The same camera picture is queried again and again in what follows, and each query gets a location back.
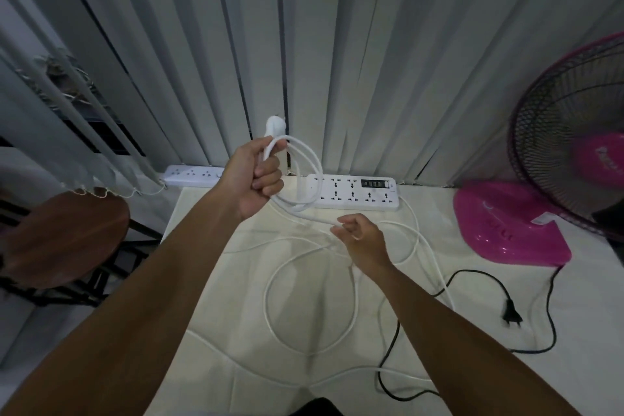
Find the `brown stool seat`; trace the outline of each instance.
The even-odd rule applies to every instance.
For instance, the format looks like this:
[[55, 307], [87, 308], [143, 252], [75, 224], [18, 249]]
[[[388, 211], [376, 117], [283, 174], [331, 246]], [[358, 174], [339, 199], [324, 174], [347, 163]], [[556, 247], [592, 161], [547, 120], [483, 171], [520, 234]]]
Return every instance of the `brown stool seat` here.
[[0, 274], [37, 289], [71, 283], [104, 263], [124, 240], [129, 225], [130, 210], [123, 198], [63, 192], [3, 235]]

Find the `white table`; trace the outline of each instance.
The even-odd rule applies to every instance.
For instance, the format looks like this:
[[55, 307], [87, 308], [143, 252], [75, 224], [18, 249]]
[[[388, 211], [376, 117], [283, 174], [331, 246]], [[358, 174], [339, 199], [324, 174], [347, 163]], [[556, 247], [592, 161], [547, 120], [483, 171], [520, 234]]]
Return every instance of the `white table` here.
[[[286, 178], [292, 187], [291, 178]], [[552, 341], [545, 313], [550, 268], [508, 266], [488, 262], [461, 239], [452, 211], [454, 190], [400, 186], [416, 211], [420, 230], [448, 277], [461, 268], [492, 273], [508, 288], [524, 318], [521, 328], [501, 320], [504, 296], [495, 282], [461, 274], [450, 286], [458, 311], [506, 347], [538, 349]], [[169, 233], [207, 189], [185, 188], [171, 217]], [[341, 211], [315, 210], [323, 217]], [[367, 213], [373, 221], [399, 221], [414, 226], [404, 205], [396, 213]], [[332, 238], [318, 223], [295, 224], [267, 206], [236, 231], [226, 251], [246, 249], [278, 237], [305, 237], [329, 244]], [[558, 333], [553, 350], [520, 356], [584, 415], [624, 413], [624, 267], [603, 238], [567, 223], [560, 224], [573, 252], [561, 271], [551, 300]], [[383, 227], [391, 257], [405, 256], [414, 238], [393, 226]], [[206, 337], [237, 362], [257, 373], [288, 382], [317, 381], [358, 365], [377, 365], [394, 333], [396, 318], [381, 292], [367, 278], [360, 286], [359, 316], [353, 332], [329, 352], [307, 358], [280, 346], [263, 317], [263, 293], [273, 271], [289, 257], [315, 248], [298, 240], [281, 240], [252, 251], [224, 254], [199, 300], [189, 329]], [[344, 253], [342, 244], [330, 250]], [[424, 247], [419, 246], [424, 254]], [[433, 267], [412, 258], [401, 269], [428, 291], [440, 288]], [[269, 295], [276, 331], [298, 349], [314, 349], [333, 341], [345, 329], [353, 309], [353, 288], [344, 257], [318, 251], [285, 267]], [[386, 367], [423, 375], [425, 371], [401, 333]], [[388, 388], [413, 387], [400, 377], [384, 378]], [[374, 373], [362, 371], [323, 387], [290, 390], [252, 377], [186, 334], [147, 414], [207, 411], [242, 415], [283, 415], [312, 397], [329, 398], [345, 415], [447, 415], [440, 398], [425, 395], [400, 403], [376, 390]]]

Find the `fan grille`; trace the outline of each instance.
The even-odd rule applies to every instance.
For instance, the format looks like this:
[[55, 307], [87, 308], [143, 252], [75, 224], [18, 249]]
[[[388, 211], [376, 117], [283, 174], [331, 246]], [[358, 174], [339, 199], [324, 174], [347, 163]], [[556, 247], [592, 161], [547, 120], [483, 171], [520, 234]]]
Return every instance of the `fan grille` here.
[[624, 131], [624, 33], [578, 49], [544, 72], [512, 114], [507, 148], [518, 178], [562, 209], [562, 217], [623, 241], [624, 224], [603, 226], [592, 214], [620, 203], [624, 190], [587, 181], [572, 166], [575, 138], [612, 131]]

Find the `electrical socket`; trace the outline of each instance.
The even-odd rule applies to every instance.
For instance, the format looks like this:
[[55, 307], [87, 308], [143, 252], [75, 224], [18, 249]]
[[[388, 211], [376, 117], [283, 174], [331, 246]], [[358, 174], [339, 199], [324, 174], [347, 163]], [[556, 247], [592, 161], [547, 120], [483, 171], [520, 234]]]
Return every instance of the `electrical socket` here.
[[[366, 187], [363, 184], [381, 184], [382, 187]], [[316, 191], [318, 178], [306, 176], [306, 194]], [[312, 207], [320, 209], [359, 209], [361, 211], [396, 211], [399, 209], [399, 192], [391, 177], [366, 177], [350, 175], [323, 175], [321, 199]]]
[[160, 176], [169, 186], [189, 186], [192, 188], [212, 188], [223, 174], [217, 166], [187, 166], [173, 164]]

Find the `electric fan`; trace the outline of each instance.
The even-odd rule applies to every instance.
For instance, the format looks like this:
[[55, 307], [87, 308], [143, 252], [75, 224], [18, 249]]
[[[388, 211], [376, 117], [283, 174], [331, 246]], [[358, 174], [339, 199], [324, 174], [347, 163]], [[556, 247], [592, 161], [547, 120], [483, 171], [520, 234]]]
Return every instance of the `electric fan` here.
[[454, 197], [462, 237], [495, 262], [570, 260], [567, 221], [624, 241], [624, 33], [584, 46], [526, 90], [507, 139], [522, 183], [466, 184]]

